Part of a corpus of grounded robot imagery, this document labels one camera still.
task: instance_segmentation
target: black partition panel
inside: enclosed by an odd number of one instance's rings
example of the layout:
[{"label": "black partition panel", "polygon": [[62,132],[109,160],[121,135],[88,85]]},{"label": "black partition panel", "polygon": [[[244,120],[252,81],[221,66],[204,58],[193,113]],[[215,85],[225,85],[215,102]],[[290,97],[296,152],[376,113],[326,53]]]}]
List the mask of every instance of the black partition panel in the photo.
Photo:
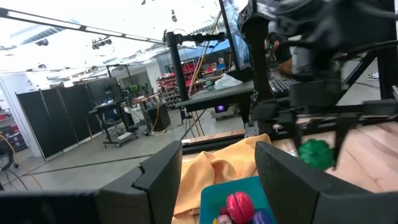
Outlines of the black partition panel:
[{"label": "black partition panel", "polygon": [[67,116],[57,90],[42,90],[42,94],[49,111],[50,125],[54,129],[55,138],[58,142],[58,150],[61,151],[76,144],[78,141],[72,128],[71,120]]},{"label": "black partition panel", "polygon": [[95,115],[88,113],[93,105],[84,85],[60,88],[60,93],[79,141],[90,137],[90,130],[92,134],[101,131]]},{"label": "black partition panel", "polygon": [[44,157],[61,151],[57,146],[55,133],[50,125],[49,115],[45,109],[40,92],[22,93],[17,95],[26,118],[35,133]]}]

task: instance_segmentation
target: ceiling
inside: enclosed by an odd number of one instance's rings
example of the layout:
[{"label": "ceiling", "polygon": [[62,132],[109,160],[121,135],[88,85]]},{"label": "ceiling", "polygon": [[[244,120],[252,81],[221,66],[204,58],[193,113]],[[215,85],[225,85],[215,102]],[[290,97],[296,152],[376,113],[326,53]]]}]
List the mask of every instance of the ceiling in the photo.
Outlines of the ceiling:
[{"label": "ceiling", "polygon": [[[83,25],[161,40],[165,29],[190,32],[210,24],[218,13],[215,2],[217,0],[146,0],[146,4],[141,5],[142,0],[112,0],[101,4],[94,0],[14,0],[2,2],[0,7],[63,21],[73,19]],[[172,10],[177,22],[171,19]],[[36,26],[33,31],[21,32],[32,26]],[[48,27],[0,19],[0,29],[0,46],[18,46],[0,51],[0,70],[37,68],[40,63],[46,63],[49,67],[93,65],[107,58],[128,57],[151,45],[112,38],[113,47],[93,50],[91,40],[99,35],[63,30],[47,37],[49,45],[46,47],[35,44],[19,46],[16,33],[25,37],[31,35],[29,32],[37,33]]]}]

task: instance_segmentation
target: teal bowl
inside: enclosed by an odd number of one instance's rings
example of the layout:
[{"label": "teal bowl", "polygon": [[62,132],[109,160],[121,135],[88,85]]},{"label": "teal bowl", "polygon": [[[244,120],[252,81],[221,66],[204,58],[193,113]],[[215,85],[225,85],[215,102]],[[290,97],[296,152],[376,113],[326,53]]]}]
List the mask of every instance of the teal bowl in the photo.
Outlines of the teal bowl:
[{"label": "teal bowl", "polygon": [[226,206],[227,197],[235,192],[248,194],[253,201],[254,209],[266,210],[272,217],[272,223],[276,224],[259,177],[248,177],[204,188],[200,195],[200,224],[212,224],[219,216],[220,208]]}]

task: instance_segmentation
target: green toy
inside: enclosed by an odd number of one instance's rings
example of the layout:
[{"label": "green toy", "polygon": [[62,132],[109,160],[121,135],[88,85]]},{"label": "green toy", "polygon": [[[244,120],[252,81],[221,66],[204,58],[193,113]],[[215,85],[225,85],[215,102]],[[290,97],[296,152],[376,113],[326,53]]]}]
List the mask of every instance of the green toy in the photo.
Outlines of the green toy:
[{"label": "green toy", "polygon": [[300,159],[316,169],[327,170],[333,165],[333,150],[324,140],[309,139],[298,151]]}]

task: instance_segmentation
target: yellow cloth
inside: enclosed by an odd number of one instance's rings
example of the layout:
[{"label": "yellow cloth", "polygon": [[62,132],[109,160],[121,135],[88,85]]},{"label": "yellow cloth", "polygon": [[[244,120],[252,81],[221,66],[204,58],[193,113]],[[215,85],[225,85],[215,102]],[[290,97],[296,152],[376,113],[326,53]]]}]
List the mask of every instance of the yellow cloth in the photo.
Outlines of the yellow cloth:
[{"label": "yellow cloth", "polygon": [[254,149],[257,141],[271,143],[266,134],[246,138],[215,153],[201,152],[183,163],[172,224],[195,224],[200,193],[210,185],[257,175]]}]

